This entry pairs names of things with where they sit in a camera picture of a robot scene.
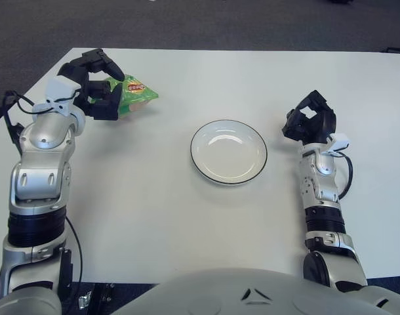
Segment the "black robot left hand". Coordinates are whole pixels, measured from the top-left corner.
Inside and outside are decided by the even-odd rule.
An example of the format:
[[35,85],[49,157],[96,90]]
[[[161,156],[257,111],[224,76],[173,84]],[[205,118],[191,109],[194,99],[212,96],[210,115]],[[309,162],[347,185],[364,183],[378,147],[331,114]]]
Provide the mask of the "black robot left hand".
[[[91,81],[89,74],[98,72],[108,74],[118,83],[112,87],[109,81]],[[101,48],[84,52],[81,57],[65,63],[58,75],[79,85],[70,99],[86,116],[95,120],[118,120],[125,75]]]

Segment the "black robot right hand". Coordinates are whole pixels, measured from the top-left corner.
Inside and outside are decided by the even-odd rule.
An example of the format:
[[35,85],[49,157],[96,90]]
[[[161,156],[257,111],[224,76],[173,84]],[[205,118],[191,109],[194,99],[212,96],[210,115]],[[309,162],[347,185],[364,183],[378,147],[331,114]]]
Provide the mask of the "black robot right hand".
[[312,91],[294,109],[287,113],[284,137],[302,141],[303,145],[326,144],[327,138],[335,133],[336,115],[325,98],[317,91]]

